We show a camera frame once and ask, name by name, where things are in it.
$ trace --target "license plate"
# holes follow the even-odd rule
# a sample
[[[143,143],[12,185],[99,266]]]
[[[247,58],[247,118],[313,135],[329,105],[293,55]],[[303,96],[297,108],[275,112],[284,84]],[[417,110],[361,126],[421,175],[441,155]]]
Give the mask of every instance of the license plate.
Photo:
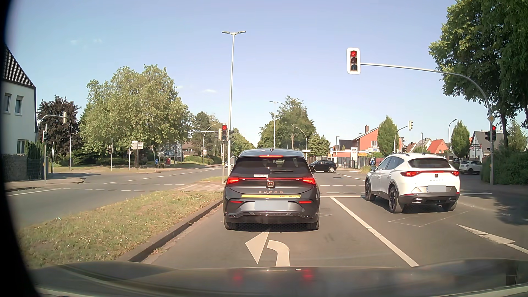
[[[257,200],[255,210],[287,210],[287,201]]]
[[[447,192],[447,186],[445,185],[428,185],[428,192]]]

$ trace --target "stone wall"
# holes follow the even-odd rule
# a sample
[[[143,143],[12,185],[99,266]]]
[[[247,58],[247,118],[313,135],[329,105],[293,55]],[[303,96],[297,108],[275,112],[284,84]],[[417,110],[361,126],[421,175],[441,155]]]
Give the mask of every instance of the stone wall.
[[[3,154],[4,181],[27,180],[27,155]]]

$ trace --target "grass median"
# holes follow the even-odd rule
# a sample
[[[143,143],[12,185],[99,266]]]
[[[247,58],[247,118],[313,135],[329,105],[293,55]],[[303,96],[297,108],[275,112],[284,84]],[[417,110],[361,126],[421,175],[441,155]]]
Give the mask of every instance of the grass median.
[[[176,189],[142,195],[22,228],[21,251],[29,268],[113,260],[221,197]]]

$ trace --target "road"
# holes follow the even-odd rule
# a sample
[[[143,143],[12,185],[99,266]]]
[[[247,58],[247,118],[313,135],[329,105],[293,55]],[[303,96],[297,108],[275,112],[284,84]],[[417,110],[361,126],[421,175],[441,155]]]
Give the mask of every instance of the road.
[[[361,197],[363,174],[315,177],[322,195],[319,230],[296,225],[225,230],[217,209],[144,262],[173,268],[409,267],[477,257],[528,260],[526,196],[510,197],[517,199],[517,209],[508,209],[498,202],[508,197],[483,193],[474,177],[462,176],[465,194],[454,211],[425,205],[392,214],[386,200]]]
[[[45,188],[7,193],[17,228],[220,176],[222,171],[220,167],[213,167],[163,173],[101,172],[61,175],[82,178],[84,182],[54,184]]]

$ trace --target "white arrow road marking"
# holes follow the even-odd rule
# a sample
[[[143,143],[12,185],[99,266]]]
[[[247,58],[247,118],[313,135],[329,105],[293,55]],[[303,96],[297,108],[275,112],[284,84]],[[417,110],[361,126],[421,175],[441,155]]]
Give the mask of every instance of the white arrow road marking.
[[[257,262],[257,264],[259,264],[260,256],[262,255],[264,245],[266,244],[266,240],[268,239],[269,230],[270,229],[260,233],[259,235],[246,242],[246,246],[248,247],[251,256],[253,256],[253,259],[255,259],[255,262]]]
[[[509,246],[511,248],[515,248],[516,250],[519,250],[525,254],[528,254],[528,249],[525,249],[525,248],[522,248],[518,245],[514,245],[513,243],[515,242],[514,240],[511,240],[511,239],[508,239],[508,238],[504,238],[504,237],[500,237],[500,236],[497,236],[497,235],[493,235],[493,234],[489,234],[489,233],[486,233],[486,232],[483,232],[483,231],[479,231],[477,229],[473,229],[473,228],[469,228],[469,227],[466,227],[466,226],[462,226],[462,225],[459,225],[460,227],[468,230],[469,232],[473,233],[473,234],[476,234],[478,235],[479,237],[482,237],[482,238],[486,238],[487,240],[491,241],[491,242],[494,242],[494,243],[497,243],[497,244],[503,244],[503,245],[506,245],[506,246]]]
[[[273,249],[277,252],[277,261],[275,267],[289,267],[290,266],[290,248],[282,242],[275,240],[268,241],[267,248]]]

